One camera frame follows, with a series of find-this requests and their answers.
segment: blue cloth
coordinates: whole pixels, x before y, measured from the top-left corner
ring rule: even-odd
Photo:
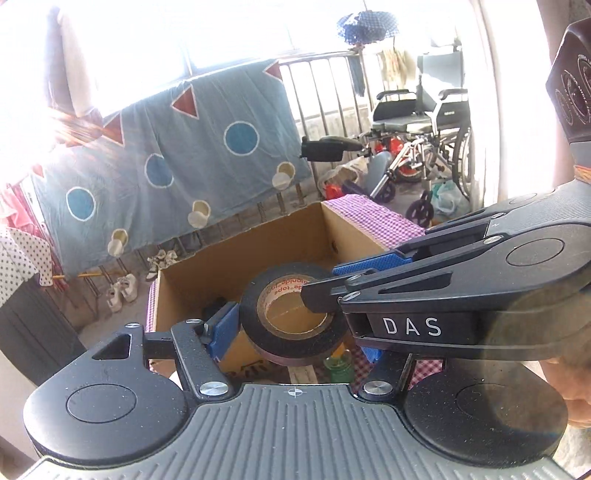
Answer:
[[[121,247],[162,244],[304,180],[310,170],[300,152],[279,65],[255,61],[124,108],[106,119],[103,137],[54,150],[45,178],[33,182],[72,275],[113,260]]]
[[[364,10],[337,22],[338,35],[349,45],[367,45],[398,34],[398,21],[390,12]]]

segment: shoe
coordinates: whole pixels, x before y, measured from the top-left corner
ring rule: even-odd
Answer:
[[[166,265],[164,259],[166,259],[166,252],[164,250],[159,250],[158,253],[153,257],[148,257],[150,269],[148,270],[148,274],[146,275],[146,281],[156,280],[156,278],[158,277],[158,270],[160,268],[164,268],[164,266]]]
[[[117,279],[117,283],[126,302],[131,303],[138,297],[138,280],[133,274]]]
[[[111,285],[107,290],[106,295],[107,305],[109,306],[111,313],[117,313],[121,311],[123,302],[121,301],[121,290],[119,289],[119,284],[115,283],[114,285]]]
[[[174,265],[175,263],[178,263],[177,260],[178,256],[177,253],[174,250],[169,250],[168,252],[166,252],[166,256],[164,258],[164,268],[169,267],[170,265]]]
[[[148,274],[146,275],[146,281],[153,281],[156,280],[158,277],[158,265],[151,264],[150,269],[148,270]]]

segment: black armrest pad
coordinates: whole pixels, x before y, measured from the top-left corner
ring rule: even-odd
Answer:
[[[382,98],[384,98],[385,96],[388,96],[388,95],[403,95],[405,93],[411,93],[411,92],[407,88],[403,88],[400,90],[386,90],[384,92],[379,92],[375,97],[377,100],[381,100]]]
[[[439,99],[445,100],[450,95],[462,95],[464,93],[468,93],[467,88],[448,88],[439,92]]]

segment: wheelchair seat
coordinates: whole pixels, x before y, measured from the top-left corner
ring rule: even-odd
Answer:
[[[373,122],[372,129],[379,132],[400,132],[408,134],[429,134],[433,131],[431,117],[426,113],[413,113]]]

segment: plastic bag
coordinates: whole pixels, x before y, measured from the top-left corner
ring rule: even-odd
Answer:
[[[451,219],[470,212],[470,202],[462,195],[453,180],[448,180],[433,187],[431,203],[435,210],[435,216]]]

